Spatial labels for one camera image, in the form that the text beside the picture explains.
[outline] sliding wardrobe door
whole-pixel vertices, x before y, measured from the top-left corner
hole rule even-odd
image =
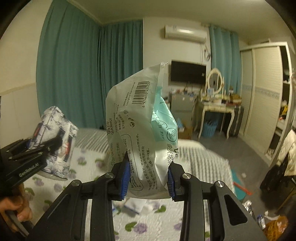
[[[246,124],[249,116],[249,110],[252,98],[253,88],[253,57],[252,50],[246,50],[241,52],[242,58],[242,106],[244,107],[244,114],[242,117],[241,127],[239,133],[244,135],[246,130]]]
[[[279,117],[283,65],[279,46],[253,49],[254,87],[246,138],[265,154]]]

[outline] plastic package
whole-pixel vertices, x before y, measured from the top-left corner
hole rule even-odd
[[[266,228],[265,220],[262,215],[257,216],[257,223],[262,230]]]
[[[263,229],[268,241],[276,241],[288,226],[288,219],[286,216],[280,216],[277,220],[271,221],[266,224]]]
[[[106,98],[108,170],[127,151],[128,197],[169,198],[167,172],[178,153],[177,124],[161,97],[165,63],[143,69],[112,87]]]
[[[243,203],[243,206],[248,211],[248,213],[253,217],[253,219],[256,221],[255,215],[253,213],[252,202],[250,200],[247,200]]]
[[[48,154],[47,166],[39,175],[53,180],[66,181],[78,128],[69,121],[57,106],[46,109],[41,122],[31,138],[29,149],[35,149],[44,141],[56,136],[62,138],[62,146],[54,153]]]

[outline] human hand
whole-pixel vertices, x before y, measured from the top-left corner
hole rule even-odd
[[[18,231],[18,228],[11,222],[10,218],[5,214],[6,210],[17,211],[17,219],[20,222],[32,219],[32,210],[29,207],[29,202],[25,198],[25,187],[21,184],[17,190],[14,191],[15,196],[5,197],[0,200],[0,213],[7,225],[12,231]]]

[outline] orange bag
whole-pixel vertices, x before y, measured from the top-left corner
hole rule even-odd
[[[263,229],[268,241],[276,241],[288,226],[288,219],[286,216],[280,216],[277,220],[271,221],[266,224]]]

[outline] cable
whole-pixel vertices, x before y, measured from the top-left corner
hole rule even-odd
[[[205,54],[206,54],[206,52],[208,52],[208,55],[207,55],[207,56],[205,55],[205,59],[206,59],[207,61],[209,61],[210,58],[211,58],[211,54],[209,53],[209,51],[208,51],[208,49],[207,49],[207,45],[206,45],[206,44],[204,44],[204,45],[205,45]]]
[[[201,54],[201,56],[202,56],[202,61],[203,61],[203,52],[202,52],[202,45],[200,44],[200,54]]]

